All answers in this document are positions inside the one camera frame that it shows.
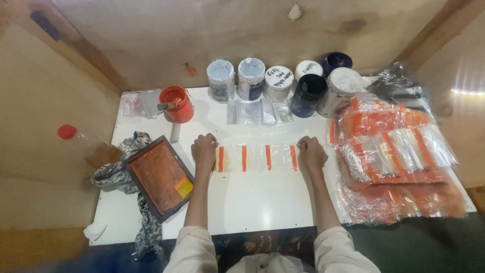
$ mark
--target navy paint jar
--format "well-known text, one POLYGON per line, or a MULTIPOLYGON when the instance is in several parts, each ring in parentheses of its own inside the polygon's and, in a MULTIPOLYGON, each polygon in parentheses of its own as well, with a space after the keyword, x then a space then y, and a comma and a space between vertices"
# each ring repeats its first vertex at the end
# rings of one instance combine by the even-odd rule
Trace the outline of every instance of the navy paint jar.
POLYGON ((325 78, 336 68, 352 68, 352 58, 342 52, 332 52, 323 61, 323 76, 325 78))
POLYGON ((327 82, 322 76, 303 75, 296 86, 290 109, 295 116, 308 118, 315 113, 318 102, 327 91, 327 82))

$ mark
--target wooden wall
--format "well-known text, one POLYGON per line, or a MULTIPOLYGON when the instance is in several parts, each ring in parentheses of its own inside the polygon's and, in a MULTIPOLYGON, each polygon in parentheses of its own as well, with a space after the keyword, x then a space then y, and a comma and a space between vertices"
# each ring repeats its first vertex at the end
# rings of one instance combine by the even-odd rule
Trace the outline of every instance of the wooden wall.
POLYGON ((120 90, 64 41, 0 1, 0 272, 80 254, 99 195, 63 124, 111 140, 120 90))
POLYGON ((417 71, 429 88, 440 128, 458 156, 457 174, 476 204, 485 204, 485 12, 433 54, 417 71))
POLYGON ((207 85, 215 59, 291 69, 342 51, 357 71, 381 71, 446 0, 52 0, 135 89, 207 85), (298 4, 303 15, 287 15, 298 4))

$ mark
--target white jar lid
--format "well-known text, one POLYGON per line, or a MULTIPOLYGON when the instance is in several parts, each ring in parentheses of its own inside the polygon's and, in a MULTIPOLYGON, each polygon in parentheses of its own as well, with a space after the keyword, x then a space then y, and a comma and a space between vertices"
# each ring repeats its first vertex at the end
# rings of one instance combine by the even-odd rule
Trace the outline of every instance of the white jar lid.
POLYGON ((334 86, 341 95, 353 96, 364 88, 362 76, 350 68, 336 68, 328 76, 329 86, 334 86))
POLYGON ((316 74, 316 75, 322 76, 323 68, 319 63, 315 61, 310 61, 310 60, 302 61, 296 66, 295 80, 298 82, 300 78, 306 74, 316 74))
POLYGON ((293 72, 282 66, 270 67, 264 75, 266 85, 273 90, 279 91, 290 87, 293 79, 293 72))

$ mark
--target hand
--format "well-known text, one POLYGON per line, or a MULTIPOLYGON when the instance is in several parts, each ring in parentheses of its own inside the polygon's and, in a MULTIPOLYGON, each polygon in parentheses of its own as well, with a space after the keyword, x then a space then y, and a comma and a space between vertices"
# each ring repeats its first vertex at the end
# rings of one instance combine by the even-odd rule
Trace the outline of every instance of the hand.
POLYGON ((328 156, 316 137, 304 136, 296 146, 300 149, 300 157, 308 172, 323 169, 328 156))
POLYGON ((215 162, 215 148, 217 148, 217 145, 219 145, 219 143, 211 133, 208 133, 206 136, 199 135, 191 146, 196 169, 212 170, 215 162))

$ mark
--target person's left hand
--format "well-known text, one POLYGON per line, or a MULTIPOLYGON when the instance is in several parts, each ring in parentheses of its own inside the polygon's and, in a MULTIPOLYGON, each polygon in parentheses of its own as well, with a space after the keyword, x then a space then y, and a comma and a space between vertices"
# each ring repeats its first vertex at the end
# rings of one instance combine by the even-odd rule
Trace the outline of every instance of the person's left hand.
POLYGON ((215 162, 215 148, 219 143, 211 133, 206 136, 199 135, 191 146, 192 156, 195 160, 195 168, 212 170, 215 162))

